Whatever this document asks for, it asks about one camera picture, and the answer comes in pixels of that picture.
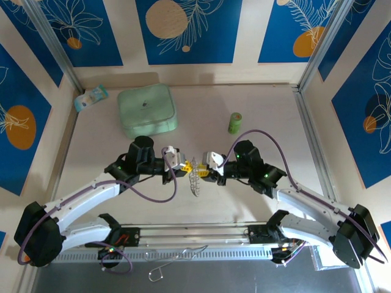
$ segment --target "blue and white package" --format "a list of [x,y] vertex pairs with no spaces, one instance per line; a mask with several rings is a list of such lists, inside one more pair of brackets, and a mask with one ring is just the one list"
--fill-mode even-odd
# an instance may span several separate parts
[[105,99],[108,96],[109,94],[107,93],[106,89],[103,87],[103,85],[100,84],[90,93],[85,93],[75,99],[76,111],[80,112],[89,105],[95,104],[96,102],[100,101],[101,99]]

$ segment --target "mint green container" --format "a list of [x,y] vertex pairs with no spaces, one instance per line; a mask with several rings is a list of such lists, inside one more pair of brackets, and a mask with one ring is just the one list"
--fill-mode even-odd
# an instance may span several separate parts
[[122,128],[130,139],[171,131],[178,126],[177,109],[165,84],[125,90],[117,99]]

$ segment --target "gray floor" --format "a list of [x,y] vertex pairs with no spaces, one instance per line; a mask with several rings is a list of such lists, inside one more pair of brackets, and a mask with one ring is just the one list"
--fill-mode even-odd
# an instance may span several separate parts
[[360,292],[353,269],[314,271],[308,248],[286,268],[271,261],[176,262],[163,268],[161,281],[151,283],[148,272],[156,266],[137,262],[132,274],[118,276],[102,272],[98,264],[51,264],[40,269],[33,292]]

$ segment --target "beige circle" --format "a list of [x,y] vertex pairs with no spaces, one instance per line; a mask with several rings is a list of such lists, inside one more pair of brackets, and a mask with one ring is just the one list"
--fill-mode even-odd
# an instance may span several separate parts
[[290,0],[276,0],[276,1],[277,1],[278,5],[284,6],[284,5],[287,5]]
[[188,26],[186,12],[173,0],[156,1],[145,16],[150,32],[157,38],[175,38]]
[[190,47],[189,46],[183,46],[182,47],[182,51],[187,53],[187,52],[190,52]]
[[10,0],[11,2],[15,3],[16,5],[22,6],[22,0]]

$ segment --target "table surface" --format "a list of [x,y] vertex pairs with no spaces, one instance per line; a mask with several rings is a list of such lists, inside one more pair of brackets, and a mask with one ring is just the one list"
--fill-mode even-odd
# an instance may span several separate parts
[[[205,151],[226,154],[239,135],[227,131],[230,114],[240,112],[243,122],[239,133],[249,129],[269,132],[282,146],[295,179],[321,194],[289,85],[173,87],[171,90],[177,105],[178,128],[152,137],[156,156],[168,145],[179,148],[189,161],[193,157],[201,161]],[[110,90],[108,99],[79,114],[56,198],[95,179],[118,155],[128,151],[131,140],[126,138],[119,121],[117,95],[120,92]],[[280,154],[267,137],[249,134],[245,139],[250,139],[260,150],[265,162],[283,169]],[[136,184],[135,188],[149,197],[163,199],[172,195],[174,186],[173,183],[163,186],[157,176]],[[185,177],[178,180],[177,196],[168,203],[151,203],[127,190],[95,207],[80,221],[108,212],[122,224],[262,222],[278,209],[300,214],[289,205],[260,195],[237,181],[228,181],[227,186],[221,187],[201,180],[200,195],[195,197]]]

